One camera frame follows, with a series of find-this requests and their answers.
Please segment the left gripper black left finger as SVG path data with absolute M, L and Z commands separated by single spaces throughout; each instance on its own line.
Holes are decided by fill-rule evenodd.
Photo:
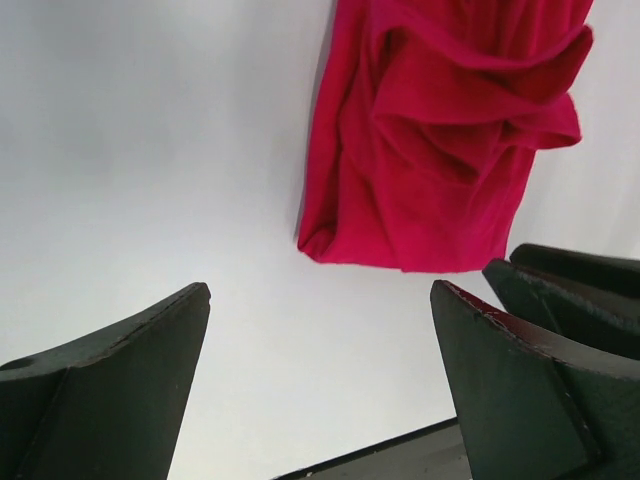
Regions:
M 1 367 L 4 479 L 165 479 L 210 313 L 206 284 Z

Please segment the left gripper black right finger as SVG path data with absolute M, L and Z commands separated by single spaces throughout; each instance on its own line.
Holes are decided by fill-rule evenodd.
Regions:
M 475 479 L 636 479 L 639 362 L 437 280 L 431 311 Z

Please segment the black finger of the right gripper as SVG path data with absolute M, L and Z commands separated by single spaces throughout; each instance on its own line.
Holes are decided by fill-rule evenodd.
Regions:
M 523 244 L 510 255 L 518 266 L 620 295 L 639 294 L 639 261 Z
M 483 275 L 513 316 L 584 345 L 639 343 L 637 299 L 503 260 Z

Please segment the crimson red t shirt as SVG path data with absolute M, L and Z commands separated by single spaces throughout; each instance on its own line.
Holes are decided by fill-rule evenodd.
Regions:
M 536 154 L 581 130 L 588 1 L 340 1 L 297 246 L 324 264 L 479 270 Z

